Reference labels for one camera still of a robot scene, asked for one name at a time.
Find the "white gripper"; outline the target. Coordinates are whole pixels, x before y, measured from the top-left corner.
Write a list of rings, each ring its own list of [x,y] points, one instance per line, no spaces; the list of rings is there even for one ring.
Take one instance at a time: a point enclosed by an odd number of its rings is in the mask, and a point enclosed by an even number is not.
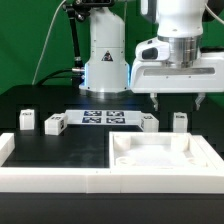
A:
[[[202,55],[189,68],[166,67],[161,62],[135,62],[130,88],[134,93],[150,93],[155,111],[157,93],[199,93],[199,110],[206,92],[224,92],[224,55]]]

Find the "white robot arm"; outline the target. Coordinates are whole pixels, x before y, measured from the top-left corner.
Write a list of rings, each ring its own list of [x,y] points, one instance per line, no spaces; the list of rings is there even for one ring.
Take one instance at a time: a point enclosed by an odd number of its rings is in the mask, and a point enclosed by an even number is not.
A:
[[[224,52],[203,53],[203,14],[208,0],[140,0],[141,15],[158,25],[157,36],[141,42],[131,66],[124,59],[124,22],[112,14],[114,0],[81,0],[90,10],[91,57],[83,90],[97,96],[127,89],[147,93],[224,92]]]

